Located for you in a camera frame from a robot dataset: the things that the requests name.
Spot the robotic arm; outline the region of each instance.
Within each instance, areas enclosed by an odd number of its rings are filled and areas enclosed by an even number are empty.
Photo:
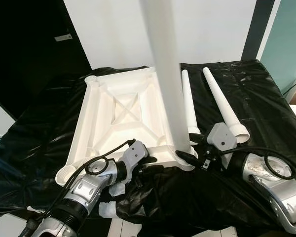
[[[291,234],[296,234],[296,176],[285,156],[267,148],[238,147],[236,138],[225,123],[216,123],[206,138],[209,147],[204,163],[193,155],[176,151],[186,162],[208,169],[211,162],[220,160],[219,167],[238,173],[264,198],[266,198],[278,221]],[[278,157],[258,156],[254,151],[264,151]]]
[[[116,182],[129,183],[138,162],[148,156],[146,147],[140,141],[131,140],[128,144],[131,144],[130,147],[116,162],[101,156],[105,162],[98,159],[86,163],[86,174],[73,186],[69,185],[69,191],[55,208],[45,212],[42,223],[39,225],[39,221],[30,219],[19,237],[76,237],[101,191]]]

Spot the white floor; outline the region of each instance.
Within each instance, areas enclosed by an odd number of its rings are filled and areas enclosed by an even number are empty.
[[[26,221],[10,214],[0,217],[0,236],[17,237],[25,227]],[[132,224],[121,219],[113,219],[108,237],[135,237],[141,229],[141,225]],[[221,231],[205,231],[194,237],[237,237],[234,227]]]
[[[141,228],[142,225],[113,219],[108,237],[135,237]],[[205,231],[193,237],[237,237],[237,232],[234,227],[229,227],[220,231]]]

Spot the teal wall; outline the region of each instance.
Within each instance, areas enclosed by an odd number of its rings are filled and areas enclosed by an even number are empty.
[[[296,78],[296,0],[281,0],[261,62],[280,90]]]

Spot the black plastic sheet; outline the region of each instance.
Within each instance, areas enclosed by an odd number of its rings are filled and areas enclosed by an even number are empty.
[[[187,69],[198,127],[203,133],[223,119],[201,70],[209,67],[239,120],[249,146],[276,149],[296,163],[296,117],[257,60]],[[125,70],[97,69],[96,76]],[[86,85],[85,77],[55,79],[0,141],[0,212],[30,205],[45,209],[60,190],[54,181],[65,164]],[[203,147],[195,149],[202,159]],[[116,200],[119,217],[144,223],[139,236],[192,236],[227,226],[278,229],[267,201],[236,175],[153,166],[133,178]]]

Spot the black cable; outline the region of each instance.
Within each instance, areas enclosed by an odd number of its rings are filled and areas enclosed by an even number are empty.
[[[101,169],[98,172],[92,172],[92,171],[89,170],[89,166],[87,166],[87,167],[84,168],[85,172],[87,174],[91,174],[91,175],[98,175],[98,174],[101,174],[104,170],[106,170],[108,165],[109,165],[109,160],[106,157],[102,157],[101,159],[105,160],[105,166],[103,167],[103,169]]]
[[[225,155],[225,154],[229,154],[229,153],[233,153],[233,152],[238,152],[238,151],[246,151],[246,152],[251,152],[251,153],[253,153],[252,151],[263,151],[263,152],[268,152],[268,153],[276,154],[278,156],[276,158],[279,158],[279,159],[283,160],[289,166],[289,168],[291,169],[292,174],[291,174],[291,176],[282,176],[282,175],[278,174],[270,166],[270,164],[268,162],[268,158],[265,158],[264,157],[265,165],[270,170],[270,172],[272,174],[274,174],[275,176],[277,176],[279,178],[283,178],[283,179],[293,179],[294,176],[295,176],[295,170],[294,169],[296,169],[296,165],[293,165],[292,162],[288,159],[287,156],[285,156],[285,155],[283,155],[283,154],[279,153],[278,151],[273,150],[271,148],[266,148],[266,147],[247,147],[247,146],[245,146],[245,147],[237,147],[237,148],[229,149],[229,150],[226,150],[226,151],[221,151],[221,155]]]
[[[284,93],[283,93],[283,95],[285,95],[285,94],[287,94],[294,86],[296,86],[296,83],[294,84],[294,85],[292,85],[287,91],[285,91]]]
[[[291,175],[290,176],[284,176],[281,175],[279,173],[277,173],[272,166],[270,165],[269,161],[268,161],[268,156],[264,156],[264,163],[266,165],[266,167],[269,169],[269,171],[276,177],[281,178],[281,179],[286,179],[286,180],[290,180],[290,179],[294,179],[295,177],[295,171],[290,167],[291,169]]]
[[[70,189],[70,187],[72,186],[72,184],[74,183],[74,181],[76,180],[76,178],[78,177],[78,175],[82,172],[83,169],[85,169],[86,167],[88,167],[91,163],[98,161],[100,159],[106,159],[106,156],[112,154],[113,152],[117,151],[118,149],[122,148],[123,146],[125,146],[126,144],[128,144],[129,146],[131,146],[136,140],[132,139],[132,140],[127,140],[126,142],[124,142],[123,144],[119,145],[118,147],[114,148],[113,150],[105,153],[104,155],[101,155],[99,157],[94,157],[91,160],[87,161],[86,163],[84,163],[82,166],[80,166],[68,179],[68,181],[65,183],[65,185],[62,187],[62,190],[60,191],[60,193],[58,194],[58,196],[55,198],[55,200],[52,202],[52,204],[49,206],[49,208],[40,216],[38,217],[36,220],[37,221],[42,221],[42,219],[46,218],[47,216],[50,215],[50,212],[52,210],[52,208],[56,205],[57,202],[59,202],[60,200],[63,199],[63,197],[65,196],[65,194],[68,192],[68,190]]]

